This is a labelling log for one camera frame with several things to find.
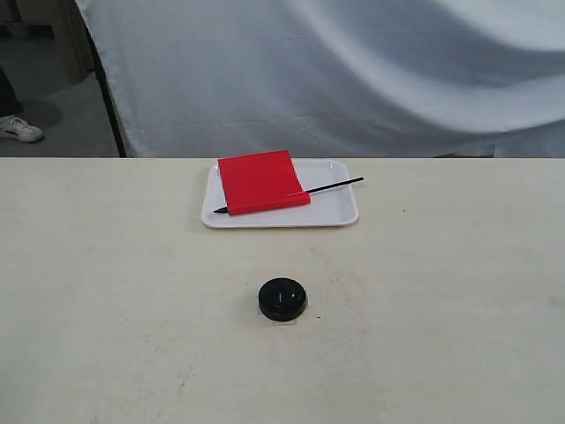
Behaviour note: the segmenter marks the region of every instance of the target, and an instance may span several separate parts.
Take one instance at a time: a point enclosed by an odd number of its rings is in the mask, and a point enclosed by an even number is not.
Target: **black cap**
[[[270,320],[286,322],[298,318],[306,308],[306,291],[289,278],[267,281],[259,290],[259,309]]]

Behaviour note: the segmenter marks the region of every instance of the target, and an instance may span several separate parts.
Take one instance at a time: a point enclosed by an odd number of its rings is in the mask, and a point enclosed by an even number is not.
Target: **white cloth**
[[[82,0],[141,156],[565,156],[562,0]]]

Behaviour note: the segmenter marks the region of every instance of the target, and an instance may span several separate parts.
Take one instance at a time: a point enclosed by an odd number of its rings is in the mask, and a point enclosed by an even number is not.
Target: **floor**
[[[0,64],[26,108],[21,116],[45,132],[35,144],[0,140],[0,156],[117,156],[94,75],[69,83],[50,34],[24,41],[0,35]]]

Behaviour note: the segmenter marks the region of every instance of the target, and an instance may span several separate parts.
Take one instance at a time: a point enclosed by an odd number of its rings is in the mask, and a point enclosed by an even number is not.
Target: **red folded card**
[[[310,203],[286,150],[227,157],[218,165],[230,215]]]

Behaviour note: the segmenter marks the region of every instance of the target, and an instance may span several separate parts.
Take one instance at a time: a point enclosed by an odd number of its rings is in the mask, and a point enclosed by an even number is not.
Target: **white sneaker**
[[[43,131],[32,126],[20,117],[0,118],[0,139],[16,139],[24,143],[34,143],[43,137]]]

